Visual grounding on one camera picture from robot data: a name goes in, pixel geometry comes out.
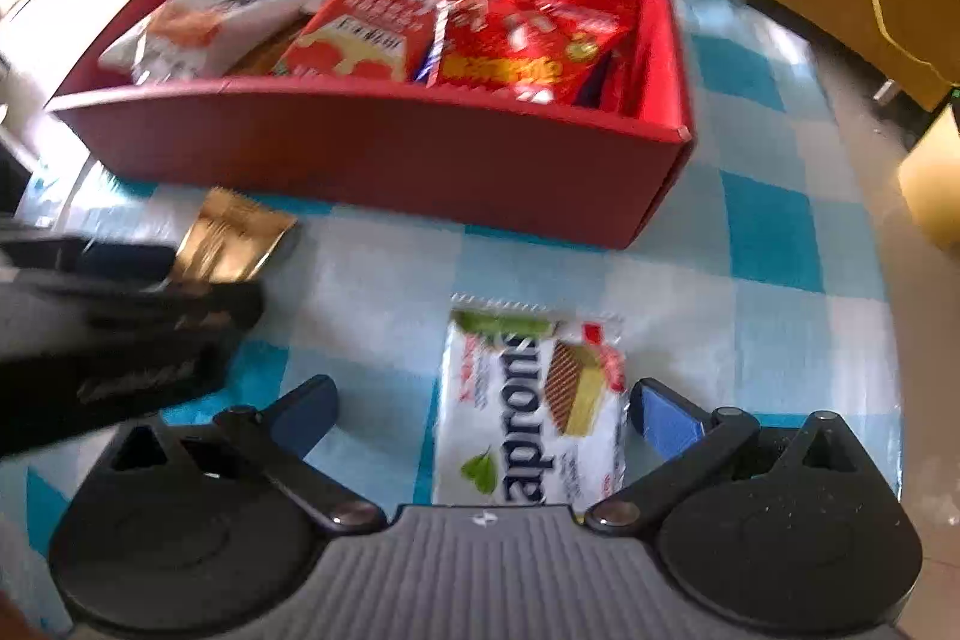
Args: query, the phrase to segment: wafer package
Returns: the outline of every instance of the wafer package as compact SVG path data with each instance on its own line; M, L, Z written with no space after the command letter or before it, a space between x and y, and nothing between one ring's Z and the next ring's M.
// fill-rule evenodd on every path
M435 430L434 504L569 504L623 480L627 393L613 317L458 297Z

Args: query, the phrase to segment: white logo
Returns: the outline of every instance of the white logo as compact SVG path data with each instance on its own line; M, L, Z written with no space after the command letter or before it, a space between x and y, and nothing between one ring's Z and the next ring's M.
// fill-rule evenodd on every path
M472 516L470 519L478 527L487 528L490 525L493 525L497 522L497 517L491 511L484 510L483 512L478 512L476 515Z

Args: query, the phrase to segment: barcode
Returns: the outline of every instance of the barcode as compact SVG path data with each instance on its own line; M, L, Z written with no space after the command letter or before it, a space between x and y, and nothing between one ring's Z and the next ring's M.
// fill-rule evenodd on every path
M352 34L363 42L369 42L379 47L383 52L393 52L399 49L403 44L403 37L395 33L386 31L383 28L375 28L372 25L361 23L354 18L343 18L337 23L337 30Z

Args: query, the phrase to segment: red snack package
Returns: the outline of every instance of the red snack package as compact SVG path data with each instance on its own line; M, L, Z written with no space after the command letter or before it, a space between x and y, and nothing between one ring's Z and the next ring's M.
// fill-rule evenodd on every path
M427 84L573 104L636 13L635 0L439 0Z
M435 15L435 0L327 0L272 72L404 82L424 61Z

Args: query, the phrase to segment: wafer image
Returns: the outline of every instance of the wafer image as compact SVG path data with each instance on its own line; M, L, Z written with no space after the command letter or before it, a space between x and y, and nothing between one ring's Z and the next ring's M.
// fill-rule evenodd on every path
M587 437L606 384L603 366L591 349L557 342L544 399L558 431L568 437Z

